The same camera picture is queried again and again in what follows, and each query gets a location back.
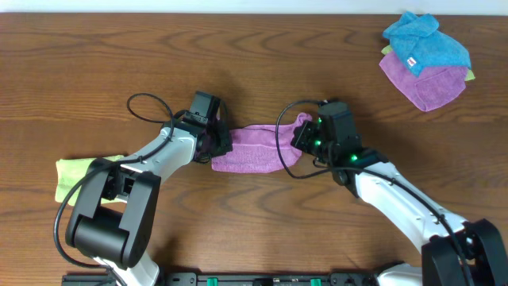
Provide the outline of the purple microfiber cloth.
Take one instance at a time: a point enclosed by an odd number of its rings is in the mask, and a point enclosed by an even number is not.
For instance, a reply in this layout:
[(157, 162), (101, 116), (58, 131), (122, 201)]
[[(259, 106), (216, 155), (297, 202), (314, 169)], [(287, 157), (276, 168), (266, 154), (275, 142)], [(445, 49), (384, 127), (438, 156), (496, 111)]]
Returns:
[[(279, 126), (279, 149), (287, 167), (295, 164), (302, 151), (291, 146), (296, 127), (310, 114), (300, 113), (288, 125)], [(275, 125), (251, 125), (230, 131), (233, 150), (224, 156), (212, 159), (211, 168), (216, 172), (270, 173), (283, 169), (275, 142)]]

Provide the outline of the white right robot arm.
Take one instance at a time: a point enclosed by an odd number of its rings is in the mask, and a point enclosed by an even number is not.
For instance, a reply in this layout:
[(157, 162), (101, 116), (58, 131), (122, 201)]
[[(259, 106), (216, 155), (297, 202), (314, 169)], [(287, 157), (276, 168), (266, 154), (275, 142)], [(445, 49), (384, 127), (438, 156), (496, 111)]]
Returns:
[(375, 284), (507, 283), (507, 253), (493, 223), (469, 222), (434, 202), (383, 154), (364, 148), (353, 130), (334, 132), (320, 121), (306, 121), (291, 144), (325, 164), (339, 185), (385, 215), (421, 254), (421, 266), (390, 266), (376, 274)]

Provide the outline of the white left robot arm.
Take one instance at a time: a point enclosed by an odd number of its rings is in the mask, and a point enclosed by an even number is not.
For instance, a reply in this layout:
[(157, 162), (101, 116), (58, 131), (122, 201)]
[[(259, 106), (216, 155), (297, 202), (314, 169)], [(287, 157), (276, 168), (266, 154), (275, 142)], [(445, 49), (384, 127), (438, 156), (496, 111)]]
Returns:
[(160, 186), (199, 157), (231, 151), (221, 119), (167, 122), (136, 153), (116, 161), (98, 158), (79, 181), (65, 242), (105, 268), (117, 285), (156, 285), (160, 267), (147, 253)]

